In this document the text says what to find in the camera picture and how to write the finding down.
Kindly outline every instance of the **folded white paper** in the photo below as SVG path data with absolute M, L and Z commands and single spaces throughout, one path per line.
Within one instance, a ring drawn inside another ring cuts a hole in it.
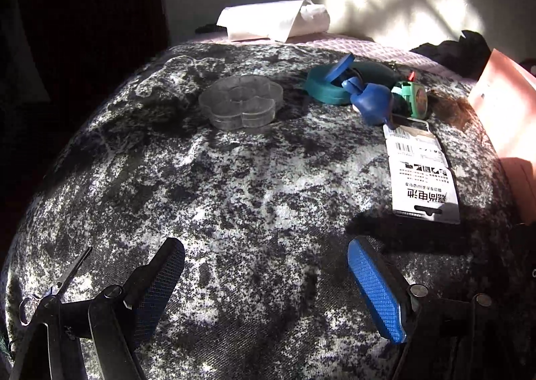
M 287 38 L 327 31 L 330 15 L 324 5 L 310 0 L 287 0 L 225 8 L 218 26 L 227 28 L 229 41 Z

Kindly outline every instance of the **scissors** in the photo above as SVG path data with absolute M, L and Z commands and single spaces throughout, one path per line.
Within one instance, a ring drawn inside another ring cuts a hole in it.
M 81 255 L 78 256 L 76 260 L 69 266 L 69 268 L 65 270 L 61 277 L 47 289 L 47 291 L 42 297 L 38 297 L 36 294 L 29 294 L 22 299 L 19 304 L 19 320 L 23 326 L 27 326 L 30 323 L 30 321 L 26 320 L 26 313 L 24 310 L 24 308 L 26 307 L 26 303 L 30 300 L 41 302 L 41 300 L 43 300 L 45 297 L 48 297 L 49 295 L 60 296 L 63 291 L 65 291 L 65 288 L 67 287 L 73 276 L 76 274 L 77 270 L 82 264 L 82 261 L 87 257 L 90 251 L 91 247 L 86 248 L 81 253 Z

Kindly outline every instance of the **green plastic object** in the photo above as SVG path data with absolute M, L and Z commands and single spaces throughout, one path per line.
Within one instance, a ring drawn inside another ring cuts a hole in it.
M 415 82 L 398 82 L 392 92 L 399 94 L 408 103 L 411 110 L 411 117 L 423 120 L 428 110 L 428 96 L 422 85 Z
M 313 67 L 307 75 L 305 90 L 311 97 L 322 103 L 349 105 L 350 94 L 344 88 L 325 82 L 325 76 L 332 67 L 333 64 Z M 379 62 L 353 62 L 351 67 L 360 71 L 366 83 L 377 83 L 392 89 L 397 82 L 395 72 Z

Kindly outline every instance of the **black and white patterned cloth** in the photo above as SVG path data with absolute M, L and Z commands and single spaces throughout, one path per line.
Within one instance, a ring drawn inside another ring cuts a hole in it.
M 471 118 L 462 132 L 430 119 L 462 224 L 395 217 L 381 128 L 303 91 L 312 66 L 343 55 L 184 44 L 125 82 L 63 150 L 21 221 L 1 281 L 14 349 L 21 297 L 41 294 L 85 247 L 93 251 L 65 302 L 122 284 L 170 236 L 184 244 L 186 267 L 138 351 L 149 379 L 385 378 L 396 349 L 377 333 L 347 266 L 358 234 L 382 241 L 410 283 L 508 304 L 515 215 L 481 124 Z M 218 78 L 246 73 L 281 84 L 285 105 L 260 130 L 216 130 L 197 97 Z M 418 80 L 453 97 L 470 90 L 424 71 Z M 508 308 L 523 354 L 524 306 Z M 90 378 L 99 378 L 87 342 L 84 351 Z

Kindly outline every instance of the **scissors blade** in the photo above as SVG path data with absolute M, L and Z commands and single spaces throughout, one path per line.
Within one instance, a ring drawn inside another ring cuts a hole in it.
M 91 247 L 86 248 L 78 258 L 65 270 L 65 272 L 61 275 L 61 277 L 54 283 L 54 285 L 51 288 L 50 293 L 52 295 L 57 295 L 63 291 L 63 288 L 67 286 L 67 283 L 72 279 L 74 274 L 77 272 L 77 270 L 80 268 L 80 265 L 82 264 L 82 261 L 87 257 L 89 252 L 91 251 Z

